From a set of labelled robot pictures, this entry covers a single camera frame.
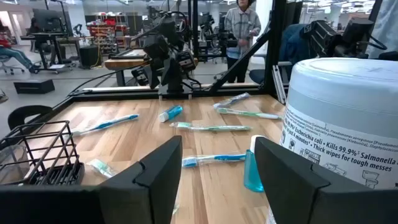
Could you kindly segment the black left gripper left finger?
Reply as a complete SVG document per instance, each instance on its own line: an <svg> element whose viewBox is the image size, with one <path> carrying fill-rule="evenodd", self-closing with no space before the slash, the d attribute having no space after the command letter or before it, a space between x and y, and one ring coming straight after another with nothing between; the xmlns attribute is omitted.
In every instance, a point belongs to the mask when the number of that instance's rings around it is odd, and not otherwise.
<svg viewBox="0 0 398 224"><path fill-rule="evenodd" d="M105 224L170 224L182 170L182 137L173 136L99 185Z"/></svg>

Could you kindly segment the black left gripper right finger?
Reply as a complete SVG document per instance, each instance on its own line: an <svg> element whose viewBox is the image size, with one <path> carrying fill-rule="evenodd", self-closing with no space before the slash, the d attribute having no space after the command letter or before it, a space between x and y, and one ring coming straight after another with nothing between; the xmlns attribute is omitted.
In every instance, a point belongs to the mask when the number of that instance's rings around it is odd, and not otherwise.
<svg viewBox="0 0 398 224"><path fill-rule="evenodd" d="M339 224L338 207L320 198L338 174L265 137L255 140L254 152L276 224Z"/></svg>

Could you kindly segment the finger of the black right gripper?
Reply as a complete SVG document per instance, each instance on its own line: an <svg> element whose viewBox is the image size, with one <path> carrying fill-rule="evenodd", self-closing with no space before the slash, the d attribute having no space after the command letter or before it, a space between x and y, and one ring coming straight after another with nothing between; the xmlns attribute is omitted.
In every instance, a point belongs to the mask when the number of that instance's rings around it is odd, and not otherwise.
<svg viewBox="0 0 398 224"><path fill-rule="evenodd" d="M154 65L149 64L146 66L146 76L151 89L154 89L160 84L158 79L158 71Z"/></svg>
<svg viewBox="0 0 398 224"><path fill-rule="evenodd" d="M172 74L174 73L175 59L168 58L164 60L164 69L162 72L162 84L166 85L172 79Z"/></svg>

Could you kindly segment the green toothbrush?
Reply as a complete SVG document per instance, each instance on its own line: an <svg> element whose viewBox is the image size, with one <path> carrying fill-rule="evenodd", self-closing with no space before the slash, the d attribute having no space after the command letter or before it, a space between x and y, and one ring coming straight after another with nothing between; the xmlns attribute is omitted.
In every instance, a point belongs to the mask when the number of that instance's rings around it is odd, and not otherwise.
<svg viewBox="0 0 398 224"><path fill-rule="evenodd" d="M109 165L107 165L106 163L104 163L103 161L101 161L99 159L93 159L93 160L87 162L86 164L91 166L95 171L97 171L102 176L106 177L107 179L114 177L116 174L119 173L119 171L114 170L112 167L110 167ZM174 204L172 215L175 215L179 208L180 208L179 196L177 195L176 199L175 199L175 204Z"/></svg>
<svg viewBox="0 0 398 224"><path fill-rule="evenodd" d="M216 111L221 114L253 116L253 117L264 118L264 119L282 119L282 117L277 114L255 113L255 112L250 112L250 111L234 110L234 109L230 109L230 108L217 108Z"/></svg>
<svg viewBox="0 0 398 224"><path fill-rule="evenodd" d="M193 131L250 131L250 126L194 126L192 123L186 122L174 122L170 124L170 127L177 129L189 129Z"/></svg>

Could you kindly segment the blue toothbrush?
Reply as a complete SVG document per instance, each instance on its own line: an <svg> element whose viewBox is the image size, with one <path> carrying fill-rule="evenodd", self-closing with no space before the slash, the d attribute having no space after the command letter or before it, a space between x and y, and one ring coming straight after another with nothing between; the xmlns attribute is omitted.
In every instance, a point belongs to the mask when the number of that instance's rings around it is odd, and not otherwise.
<svg viewBox="0 0 398 224"><path fill-rule="evenodd" d="M71 130L71 133L74 136L81 136L85 133L97 131L97 130L101 130L101 129L106 129L108 127L114 126L116 124L119 124L119 123L122 123L125 121L132 121L132 120L137 119L138 117L139 117L138 114L130 114L130 115L122 116L122 117L115 118L112 120L107 120L102 123L96 124L94 126L86 127L83 129L73 129L73 130Z"/></svg>
<svg viewBox="0 0 398 224"><path fill-rule="evenodd" d="M209 162L236 162L244 161L245 154L218 154L211 156L191 156L182 159L182 167L196 167Z"/></svg>
<svg viewBox="0 0 398 224"><path fill-rule="evenodd" d="M215 103L213 105L214 109L218 109L218 108L227 108L241 100L245 100L246 98L249 98L250 94L249 93L242 93L240 95L228 98L226 100L220 101L218 103Z"/></svg>

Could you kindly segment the wooden workbench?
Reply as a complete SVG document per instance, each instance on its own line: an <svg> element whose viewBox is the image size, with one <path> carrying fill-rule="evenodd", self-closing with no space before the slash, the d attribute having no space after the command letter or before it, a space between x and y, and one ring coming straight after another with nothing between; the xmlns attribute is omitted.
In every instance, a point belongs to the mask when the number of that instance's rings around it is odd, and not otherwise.
<svg viewBox="0 0 398 224"><path fill-rule="evenodd" d="M118 81L124 80L123 71L126 69L133 69L136 66L147 63L146 53L143 48L132 49L126 52L112 55L105 61L105 67L116 72Z"/></svg>

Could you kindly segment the red parts shelf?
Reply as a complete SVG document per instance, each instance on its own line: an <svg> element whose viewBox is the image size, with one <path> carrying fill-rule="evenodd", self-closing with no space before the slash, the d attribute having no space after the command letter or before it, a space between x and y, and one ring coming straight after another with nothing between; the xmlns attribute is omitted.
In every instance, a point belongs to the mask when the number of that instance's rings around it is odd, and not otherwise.
<svg viewBox="0 0 398 224"><path fill-rule="evenodd" d="M102 55L117 54L129 46L126 40L129 28L121 16L96 16L96 20L88 22L86 28Z"/></svg>

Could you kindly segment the black waste bin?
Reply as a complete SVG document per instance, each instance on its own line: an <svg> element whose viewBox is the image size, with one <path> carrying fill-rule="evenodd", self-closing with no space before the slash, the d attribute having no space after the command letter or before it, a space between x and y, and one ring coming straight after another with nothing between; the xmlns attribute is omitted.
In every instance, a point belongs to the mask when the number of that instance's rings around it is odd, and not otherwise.
<svg viewBox="0 0 398 224"><path fill-rule="evenodd" d="M84 46L79 49L80 65L83 68L89 69L91 67L101 64L101 52L97 45Z"/></svg>

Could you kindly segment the green wipes canister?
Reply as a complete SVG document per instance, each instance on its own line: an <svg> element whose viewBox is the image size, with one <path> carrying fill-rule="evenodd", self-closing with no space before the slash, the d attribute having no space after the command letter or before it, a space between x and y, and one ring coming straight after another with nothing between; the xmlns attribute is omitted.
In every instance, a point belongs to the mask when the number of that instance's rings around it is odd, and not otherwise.
<svg viewBox="0 0 398 224"><path fill-rule="evenodd" d="M320 198L339 224L398 224L398 62L296 63L275 143L338 174Z"/></svg>

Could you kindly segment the black standing desk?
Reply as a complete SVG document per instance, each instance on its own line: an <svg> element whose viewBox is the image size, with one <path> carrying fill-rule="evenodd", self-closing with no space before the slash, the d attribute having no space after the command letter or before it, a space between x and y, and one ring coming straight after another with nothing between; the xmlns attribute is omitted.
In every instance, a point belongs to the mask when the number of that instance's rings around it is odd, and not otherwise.
<svg viewBox="0 0 398 224"><path fill-rule="evenodd" d="M69 70L72 70L73 67L76 66L76 61L81 61L80 58L80 41L81 40L93 40L94 37L92 36L87 36L87 37L70 37L66 33L62 32L39 32L39 33L33 33L32 35L26 35L22 36L21 40L30 40L32 42L32 46L35 47L35 41L47 41L53 43L55 47L55 52L58 58L58 63L53 64L49 66L47 63L45 57L44 57L44 52L41 48L39 48L39 54L41 58L41 67L36 70L36 73L41 72L41 71L51 71L54 72L55 74L59 74L59 71L63 70L64 68L67 68ZM70 57L64 62L62 59L60 49L59 49L59 42L72 42L75 44L76 48L76 53L77 56Z"/></svg>

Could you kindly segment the black computer monitor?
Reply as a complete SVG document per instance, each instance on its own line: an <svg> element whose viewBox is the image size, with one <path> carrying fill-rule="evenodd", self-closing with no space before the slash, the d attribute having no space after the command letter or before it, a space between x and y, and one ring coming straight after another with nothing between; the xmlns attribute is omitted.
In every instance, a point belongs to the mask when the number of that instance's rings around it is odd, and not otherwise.
<svg viewBox="0 0 398 224"><path fill-rule="evenodd" d="M57 11L33 9L37 25L43 32L62 31L62 18Z"/></svg>

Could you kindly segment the black floor box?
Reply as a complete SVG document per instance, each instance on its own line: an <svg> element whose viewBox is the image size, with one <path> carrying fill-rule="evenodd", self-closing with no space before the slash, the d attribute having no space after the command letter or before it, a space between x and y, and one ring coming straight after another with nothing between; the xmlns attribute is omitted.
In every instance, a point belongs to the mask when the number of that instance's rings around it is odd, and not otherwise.
<svg viewBox="0 0 398 224"><path fill-rule="evenodd" d="M46 94L55 90L53 80L20 80L14 82L18 94Z"/></svg>

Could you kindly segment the dark blue chair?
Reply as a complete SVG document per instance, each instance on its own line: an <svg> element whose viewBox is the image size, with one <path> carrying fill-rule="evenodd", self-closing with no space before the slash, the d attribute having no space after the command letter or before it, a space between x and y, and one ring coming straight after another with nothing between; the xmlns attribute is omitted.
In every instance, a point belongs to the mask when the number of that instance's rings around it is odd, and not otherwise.
<svg viewBox="0 0 398 224"><path fill-rule="evenodd" d="M282 32L282 40L279 50L279 61L297 62L317 57L317 53L311 48L309 39L304 36L304 28L308 24L291 24Z"/></svg>

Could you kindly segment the black curved table clamp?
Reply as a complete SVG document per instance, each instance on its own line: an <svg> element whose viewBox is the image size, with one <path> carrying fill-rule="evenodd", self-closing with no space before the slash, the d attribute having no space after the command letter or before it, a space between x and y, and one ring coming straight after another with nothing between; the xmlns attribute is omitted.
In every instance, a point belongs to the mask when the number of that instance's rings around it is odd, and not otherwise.
<svg viewBox="0 0 398 224"><path fill-rule="evenodd" d="M7 123L10 130L25 124L25 119L33 115L44 115L52 111L52 107L43 105L21 106L11 112L8 116Z"/></svg>

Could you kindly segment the grey office chair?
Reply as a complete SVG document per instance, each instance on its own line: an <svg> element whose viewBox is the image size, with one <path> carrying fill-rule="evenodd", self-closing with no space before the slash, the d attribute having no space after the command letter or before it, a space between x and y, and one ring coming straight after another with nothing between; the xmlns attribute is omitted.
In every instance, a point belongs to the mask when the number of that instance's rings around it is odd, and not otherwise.
<svg viewBox="0 0 398 224"><path fill-rule="evenodd" d="M20 70L22 73L25 72L23 68L6 65L6 62L10 61L10 59L11 58L6 55L0 55L0 70L3 70L5 73L10 73L11 75L14 74L15 70Z"/></svg>

